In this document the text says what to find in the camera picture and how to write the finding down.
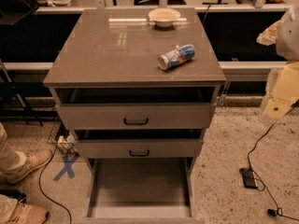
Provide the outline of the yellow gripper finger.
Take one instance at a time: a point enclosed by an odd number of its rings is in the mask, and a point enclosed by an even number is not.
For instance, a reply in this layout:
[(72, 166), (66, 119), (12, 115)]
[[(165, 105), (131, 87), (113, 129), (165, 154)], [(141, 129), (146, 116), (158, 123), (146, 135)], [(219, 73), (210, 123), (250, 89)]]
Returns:
[(288, 61), (282, 68), (273, 68), (267, 79), (263, 98), (263, 114), (281, 119), (299, 100), (299, 62)]

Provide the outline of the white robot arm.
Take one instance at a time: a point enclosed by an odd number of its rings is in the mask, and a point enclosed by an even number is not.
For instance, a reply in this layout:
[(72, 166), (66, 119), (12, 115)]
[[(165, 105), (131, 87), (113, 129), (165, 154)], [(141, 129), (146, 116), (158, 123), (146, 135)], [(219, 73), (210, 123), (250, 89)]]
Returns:
[(281, 119), (299, 100), (299, 4), (292, 5), (282, 16), (257, 37), (257, 42), (275, 44), (277, 54), (287, 60), (268, 75), (263, 114), (270, 119)]

